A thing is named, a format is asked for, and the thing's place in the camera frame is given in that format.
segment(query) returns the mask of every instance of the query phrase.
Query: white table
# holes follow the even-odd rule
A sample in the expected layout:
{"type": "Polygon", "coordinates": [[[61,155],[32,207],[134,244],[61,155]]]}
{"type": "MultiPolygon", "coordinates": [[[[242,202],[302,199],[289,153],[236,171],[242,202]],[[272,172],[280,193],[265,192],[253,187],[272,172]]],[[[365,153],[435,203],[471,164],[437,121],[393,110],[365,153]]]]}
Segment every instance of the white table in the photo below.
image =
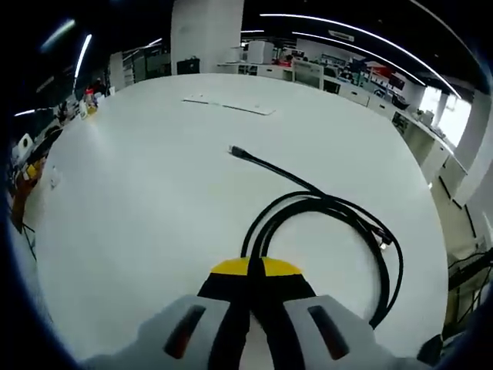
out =
{"type": "MultiPolygon", "coordinates": [[[[53,166],[60,181],[46,187],[36,230],[40,285],[67,349],[83,359],[131,343],[143,321],[196,293],[210,268],[239,256],[247,228],[270,201],[300,189],[229,155],[235,144],[361,205],[392,230],[404,253],[404,280],[375,334],[394,354],[416,355],[444,322],[444,240],[411,152],[385,118],[368,112],[294,83],[200,74],[140,82],[73,122],[49,154],[42,181],[53,166]],[[182,102],[200,93],[275,112],[182,102]]],[[[373,314],[374,260],[340,221],[295,217],[278,230],[270,255],[302,268],[318,294],[362,318],[373,314]]],[[[395,250],[384,258],[393,289],[395,250]]],[[[268,353],[253,322],[245,368],[270,361],[268,353]]]]}

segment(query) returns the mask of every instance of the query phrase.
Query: black wire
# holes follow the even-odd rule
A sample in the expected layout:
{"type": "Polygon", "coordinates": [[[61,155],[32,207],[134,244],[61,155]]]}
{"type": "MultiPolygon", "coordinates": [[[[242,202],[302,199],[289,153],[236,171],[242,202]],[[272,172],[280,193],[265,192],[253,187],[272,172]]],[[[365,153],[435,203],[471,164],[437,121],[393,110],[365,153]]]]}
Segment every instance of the black wire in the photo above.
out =
{"type": "Polygon", "coordinates": [[[469,306],[469,308],[467,309],[467,311],[461,316],[461,318],[459,318],[457,320],[457,323],[459,324],[462,320],[464,320],[464,318],[468,315],[469,311],[472,310],[472,308],[474,307],[476,301],[481,297],[481,291],[483,290],[483,288],[485,287],[486,283],[488,282],[488,278],[490,276],[490,272],[491,272],[491,267],[488,269],[488,272],[486,273],[486,277],[485,279],[483,280],[482,284],[481,284],[481,287],[479,288],[479,292],[480,294],[478,294],[476,296],[475,299],[472,300],[471,302],[471,305],[469,306]]]}
{"type": "Polygon", "coordinates": [[[461,260],[456,260],[453,264],[451,264],[448,268],[452,268],[454,267],[456,264],[458,264],[459,262],[463,262],[463,261],[467,261],[473,257],[477,257],[477,256],[482,256],[486,254],[486,252],[478,252],[478,253],[473,253],[471,254],[470,256],[466,257],[466,258],[462,258],[461,260]]]}
{"type": "Polygon", "coordinates": [[[241,257],[246,257],[248,246],[250,244],[250,239],[253,232],[256,230],[260,222],[266,217],[266,215],[277,205],[292,200],[293,203],[285,206],[281,210],[277,211],[267,222],[263,225],[260,232],[257,235],[253,243],[253,248],[251,252],[251,257],[266,257],[269,249],[270,241],[276,230],[280,225],[288,218],[295,216],[297,214],[302,214],[304,212],[321,212],[329,216],[335,217],[338,220],[349,224],[359,233],[359,235],[365,240],[371,253],[374,255],[375,261],[378,266],[378,271],[381,281],[381,292],[378,299],[377,308],[373,317],[370,320],[370,325],[376,328],[387,316],[388,312],[394,306],[395,301],[402,283],[402,275],[404,271],[404,259],[402,256],[402,250],[397,242],[395,236],[385,227],[385,225],[379,221],[375,216],[367,212],[365,209],[359,207],[358,205],[351,203],[348,200],[344,200],[338,197],[334,197],[325,194],[323,191],[316,188],[314,185],[300,179],[299,177],[289,173],[285,170],[280,169],[273,164],[270,164],[260,158],[252,156],[247,151],[238,148],[237,146],[232,146],[230,148],[230,153],[242,160],[247,160],[251,163],[260,165],[268,170],[271,170],[287,179],[301,185],[307,191],[295,191],[293,193],[288,193],[275,199],[274,202],[269,204],[257,218],[253,221],[252,225],[248,229],[245,239],[243,241],[243,246],[241,248],[241,257]],[[371,224],[363,217],[361,217],[357,212],[361,212],[364,216],[368,217],[370,220],[375,222],[377,226],[371,224]],[[399,272],[397,276],[397,283],[392,294],[392,298],[389,301],[390,293],[390,278],[387,270],[387,265],[381,254],[381,249],[379,248],[375,234],[382,237],[386,244],[394,243],[397,257],[399,260],[399,272]]]}

